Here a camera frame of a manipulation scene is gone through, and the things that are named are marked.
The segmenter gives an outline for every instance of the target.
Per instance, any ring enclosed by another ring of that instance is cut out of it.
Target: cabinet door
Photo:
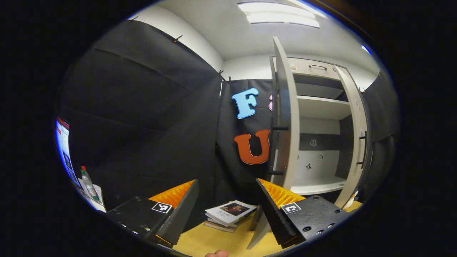
[[[273,97],[272,131],[272,182],[290,190],[297,169],[300,143],[300,118],[298,114],[297,89],[286,53],[277,37],[273,37],[276,52],[277,94]]]
[[[366,162],[367,142],[367,118],[363,108],[360,92],[349,72],[336,65],[333,66],[340,77],[346,92],[348,102],[351,108],[352,122],[354,127],[354,150],[352,153],[351,167],[347,176],[346,183],[341,191],[335,205],[343,208],[351,195],[355,192],[358,182],[361,178],[364,164]]]

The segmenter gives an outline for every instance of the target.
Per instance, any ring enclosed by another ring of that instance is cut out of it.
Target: yellow table
[[[348,212],[361,206],[360,202],[354,201]],[[254,214],[242,220],[234,233],[217,230],[205,226],[204,222],[195,228],[181,234],[178,244],[173,247],[186,255],[204,257],[209,252],[225,250],[229,257],[261,257],[280,252],[283,249],[276,242],[273,232],[268,232],[258,244],[247,250],[254,231],[249,231],[249,225]]]

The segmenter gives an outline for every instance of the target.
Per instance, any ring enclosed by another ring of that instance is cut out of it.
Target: book
[[[244,218],[255,211],[257,206],[243,203],[240,201],[232,201],[217,207],[205,210],[205,215],[217,221],[217,223],[229,227],[237,223],[241,218]]]
[[[208,227],[211,227],[211,228],[215,228],[215,229],[218,229],[218,230],[222,230],[222,231],[227,231],[227,232],[230,232],[230,233],[234,233],[236,228],[234,227],[226,227],[224,225],[221,225],[219,223],[214,223],[214,222],[211,222],[211,221],[205,221],[205,226],[208,226]]]
[[[213,220],[213,219],[211,219],[211,218],[208,218],[208,221],[209,221],[209,222],[216,223],[216,224],[218,224],[218,225],[222,225],[222,224],[220,224],[217,220]],[[231,228],[236,228],[237,226],[238,226],[237,223],[235,223],[235,224],[230,225],[229,227],[231,227]]]

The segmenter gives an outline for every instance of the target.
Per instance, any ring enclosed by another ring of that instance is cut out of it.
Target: computer screen
[[[69,134],[70,134],[70,124],[64,121],[61,118],[56,120],[56,141],[58,146],[58,151],[62,164],[70,177],[70,179],[76,183],[79,187],[82,187],[76,174],[74,173],[74,167],[71,164],[70,150],[69,150]]]

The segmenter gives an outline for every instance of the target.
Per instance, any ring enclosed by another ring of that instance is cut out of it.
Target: bottle
[[[81,166],[81,176],[92,199],[94,199],[95,201],[99,201],[100,199],[98,198],[94,185],[92,185],[92,181],[90,180],[89,174],[87,174],[84,166]]]

